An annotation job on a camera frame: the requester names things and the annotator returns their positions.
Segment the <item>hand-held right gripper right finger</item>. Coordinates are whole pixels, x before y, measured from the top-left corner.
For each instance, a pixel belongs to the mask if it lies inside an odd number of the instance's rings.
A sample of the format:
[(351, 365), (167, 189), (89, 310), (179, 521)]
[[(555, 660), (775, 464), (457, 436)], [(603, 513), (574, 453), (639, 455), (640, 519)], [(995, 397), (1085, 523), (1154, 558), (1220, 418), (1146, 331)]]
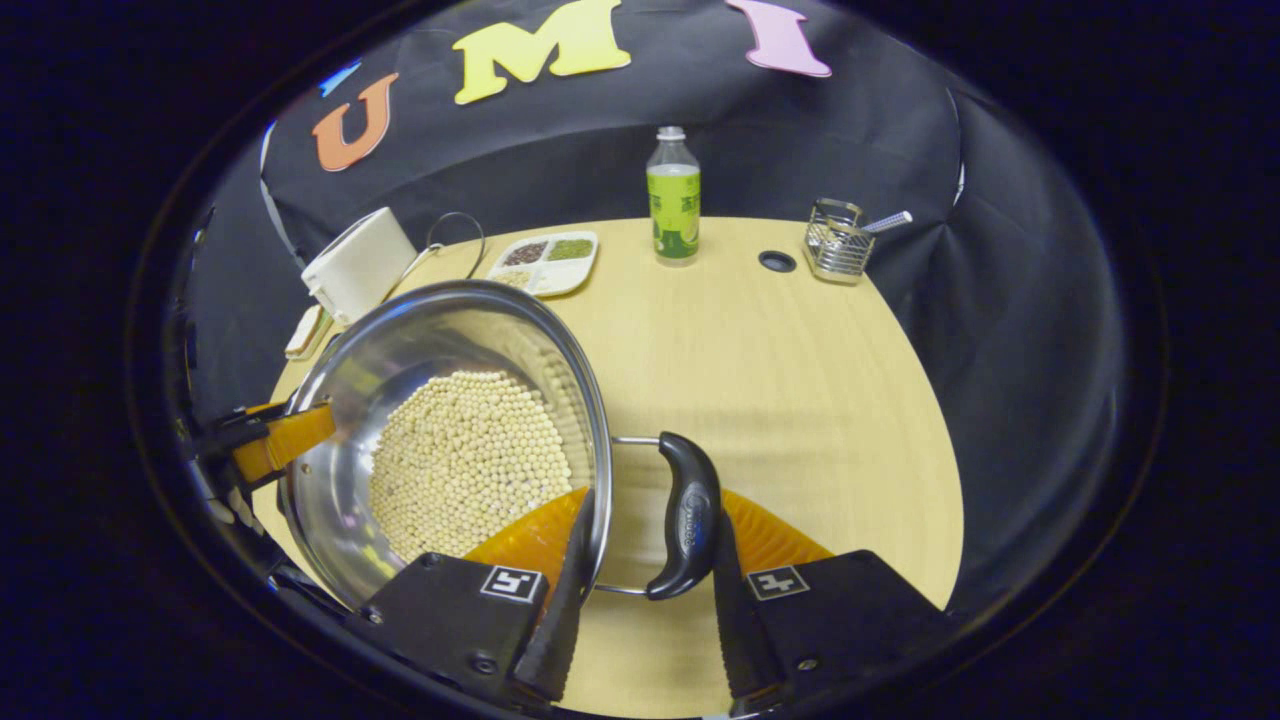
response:
[(954, 620), (869, 550), (833, 553), (724, 491), (713, 566), (736, 714), (817, 708), (932, 656)]

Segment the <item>stainless steel pot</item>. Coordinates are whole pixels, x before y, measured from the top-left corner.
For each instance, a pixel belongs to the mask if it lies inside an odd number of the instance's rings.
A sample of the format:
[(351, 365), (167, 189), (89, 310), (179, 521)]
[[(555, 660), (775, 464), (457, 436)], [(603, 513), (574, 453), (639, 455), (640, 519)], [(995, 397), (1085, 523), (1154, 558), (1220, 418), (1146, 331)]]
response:
[(454, 372), (504, 372), (541, 392), (564, 437), (572, 491), (594, 493), (585, 575), (598, 588), (616, 512), (613, 452), (626, 438), (611, 433), (602, 388), (568, 327), (530, 295), (481, 281), (430, 286), (376, 307), (324, 350), (291, 396), (291, 409), (329, 404), (335, 421), (334, 434), (297, 457), (282, 482), (282, 514), (300, 552), (349, 609), (412, 560), (390, 550), (372, 518), (371, 452), (398, 405)]

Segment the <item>white toaster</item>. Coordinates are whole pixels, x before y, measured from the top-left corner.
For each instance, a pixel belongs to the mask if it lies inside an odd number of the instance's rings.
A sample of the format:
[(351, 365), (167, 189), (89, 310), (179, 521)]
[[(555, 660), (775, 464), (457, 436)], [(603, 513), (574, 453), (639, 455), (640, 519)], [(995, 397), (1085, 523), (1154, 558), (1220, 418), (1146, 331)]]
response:
[(335, 323), (351, 325), (385, 300), (417, 256), (392, 209), (380, 208), (337, 236), (301, 279)]

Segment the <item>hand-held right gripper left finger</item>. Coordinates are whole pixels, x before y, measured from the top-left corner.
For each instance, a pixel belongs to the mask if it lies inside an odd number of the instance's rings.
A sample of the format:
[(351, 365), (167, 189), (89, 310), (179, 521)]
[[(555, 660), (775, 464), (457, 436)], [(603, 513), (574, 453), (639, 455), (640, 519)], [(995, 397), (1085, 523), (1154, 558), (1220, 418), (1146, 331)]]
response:
[(563, 495), (492, 538), (475, 560), (413, 560), (361, 607), (361, 638), (494, 703), (561, 701), (579, 637), (593, 502), (586, 488)]

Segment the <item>green label bottle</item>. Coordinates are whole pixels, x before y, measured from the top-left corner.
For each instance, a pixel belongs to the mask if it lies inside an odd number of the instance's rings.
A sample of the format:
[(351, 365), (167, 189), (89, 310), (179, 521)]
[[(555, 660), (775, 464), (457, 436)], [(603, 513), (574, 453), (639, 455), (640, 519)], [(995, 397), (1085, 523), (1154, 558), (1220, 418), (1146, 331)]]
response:
[(699, 251), (701, 168), (678, 126), (662, 126), (646, 168), (652, 238), (659, 263), (686, 266)]

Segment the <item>black backdrop cloth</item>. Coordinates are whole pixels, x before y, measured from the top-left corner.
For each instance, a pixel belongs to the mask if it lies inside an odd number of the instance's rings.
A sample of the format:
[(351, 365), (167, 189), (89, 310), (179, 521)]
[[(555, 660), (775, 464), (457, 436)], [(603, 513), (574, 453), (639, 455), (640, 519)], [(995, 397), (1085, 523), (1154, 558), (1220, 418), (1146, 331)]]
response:
[(709, 215), (800, 220), (818, 195), (914, 215), (869, 269), (955, 443), (954, 603), (1023, 588), (1102, 486), (1126, 406), (1108, 246), (1068, 173), (980, 88), (851, 12), (768, 1), (806, 17), (831, 77), (748, 61), (748, 17), (724, 0), (621, 0), (628, 65), (458, 105), (457, 41), (535, 31), (564, 5), (467, 0), (305, 92), (212, 193), (186, 301), (196, 414), (268, 396), (307, 302), (305, 263), (366, 213), (390, 208), (416, 242), (452, 210), (493, 234), (640, 217), (654, 131), (684, 126)]

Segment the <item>white divided plate with grains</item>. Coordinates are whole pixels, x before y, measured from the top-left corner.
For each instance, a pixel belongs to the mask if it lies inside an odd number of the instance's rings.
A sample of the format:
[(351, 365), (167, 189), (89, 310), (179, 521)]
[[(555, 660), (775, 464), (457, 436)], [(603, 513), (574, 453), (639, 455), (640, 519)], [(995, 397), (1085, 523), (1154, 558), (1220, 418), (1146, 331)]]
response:
[(599, 238), (591, 231), (543, 234), (513, 242), (495, 260), (488, 281), (535, 297), (576, 291), (593, 272)]

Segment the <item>pile of soybeans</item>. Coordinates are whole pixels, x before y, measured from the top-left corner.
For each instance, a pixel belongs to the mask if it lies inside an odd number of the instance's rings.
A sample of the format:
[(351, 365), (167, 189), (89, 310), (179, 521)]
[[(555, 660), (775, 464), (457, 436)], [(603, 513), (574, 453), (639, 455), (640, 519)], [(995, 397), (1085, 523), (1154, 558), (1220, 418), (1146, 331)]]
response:
[(462, 556), (573, 489), (541, 392), (504, 372), (454, 372), (416, 388), (371, 452), (369, 501), (390, 550)]

